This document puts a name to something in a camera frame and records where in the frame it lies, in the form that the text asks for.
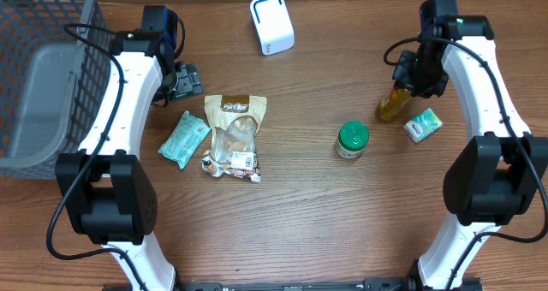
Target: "green lid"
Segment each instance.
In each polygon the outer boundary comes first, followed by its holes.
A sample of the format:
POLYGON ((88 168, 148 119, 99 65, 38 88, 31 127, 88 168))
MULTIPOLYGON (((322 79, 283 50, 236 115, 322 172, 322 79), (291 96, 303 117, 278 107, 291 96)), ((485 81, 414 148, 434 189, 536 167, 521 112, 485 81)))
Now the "green lid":
POLYGON ((349 151, 359 151, 369 141, 369 130, 362 122, 351 121, 344 124, 339 132, 341 146, 349 151))

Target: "jar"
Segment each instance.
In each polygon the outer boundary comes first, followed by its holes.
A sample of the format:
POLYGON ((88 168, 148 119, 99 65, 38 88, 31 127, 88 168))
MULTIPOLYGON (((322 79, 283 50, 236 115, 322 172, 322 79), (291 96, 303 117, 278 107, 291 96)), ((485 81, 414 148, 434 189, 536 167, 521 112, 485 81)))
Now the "jar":
POLYGON ((351 121, 344 124, 335 141, 335 151, 342 157, 358 157, 369 141, 369 130, 362 122, 351 121))

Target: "yellow bottle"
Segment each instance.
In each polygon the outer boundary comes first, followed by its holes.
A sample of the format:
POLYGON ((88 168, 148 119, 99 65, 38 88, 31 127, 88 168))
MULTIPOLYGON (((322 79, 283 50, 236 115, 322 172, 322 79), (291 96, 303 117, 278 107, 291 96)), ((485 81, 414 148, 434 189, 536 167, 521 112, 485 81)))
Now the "yellow bottle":
POLYGON ((383 121, 392 120, 411 98, 411 91, 409 90, 392 89, 390 93, 378 103, 378 117, 383 121))

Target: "wooden table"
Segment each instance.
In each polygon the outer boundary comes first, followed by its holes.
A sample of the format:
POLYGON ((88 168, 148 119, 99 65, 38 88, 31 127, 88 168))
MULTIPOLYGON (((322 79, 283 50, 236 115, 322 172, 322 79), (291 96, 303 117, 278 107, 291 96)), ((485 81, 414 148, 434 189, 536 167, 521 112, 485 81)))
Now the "wooden table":
MULTIPOLYGON (((203 96, 149 112, 141 162, 158 194, 155 232, 184 282, 404 276, 426 251, 446 212, 444 174, 467 143, 455 90, 415 99, 392 123, 374 117, 392 85, 382 55, 420 30, 421 2, 289 3, 295 47, 268 57, 260 55, 248 3, 170 5, 187 28, 181 59, 198 65, 205 94, 268 97, 256 139, 260 184, 201 170, 211 137, 183 171, 157 154, 184 110, 205 117, 203 96), (415 145, 402 124, 428 107, 444 126, 415 145), (350 120, 365 122, 371 140, 363 157, 346 161, 333 142, 350 120)), ((489 17, 514 104, 534 134, 547 136, 548 0, 459 0, 459 9, 489 17)), ((103 11, 114 30, 140 25, 141 6, 103 11)), ((59 200, 55 182, 0 180, 0 289, 99 290, 127 282, 111 256, 65 262, 48 254, 45 230, 59 200)), ((542 223, 536 198, 503 230, 529 236, 542 223)), ((54 243, 65 253, 93 248, 65 214, 54 243)), ((547 271, 548 241, 490 239, 467 276, 481 276, 487 290, 544 290, 547 271)))

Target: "teal and white packet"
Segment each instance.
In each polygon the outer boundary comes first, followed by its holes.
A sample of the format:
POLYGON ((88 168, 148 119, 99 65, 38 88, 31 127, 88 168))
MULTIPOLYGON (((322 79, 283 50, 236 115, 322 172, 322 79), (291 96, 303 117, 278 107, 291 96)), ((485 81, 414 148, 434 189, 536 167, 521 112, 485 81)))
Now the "teal and white packet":
POLYGON ((405 123, 403 128, 415 143, 419 143, 441 128, 442 124, 436 114, 434 114, 434 111, 428 108, 420 115, 405 123))
POLYGON ((179 168, 184 169, 209 132, 211 128, 204 120, 191 116, 187 110, 182 114, 171 136, 160 146, 158 153, 176 161, 179 168))

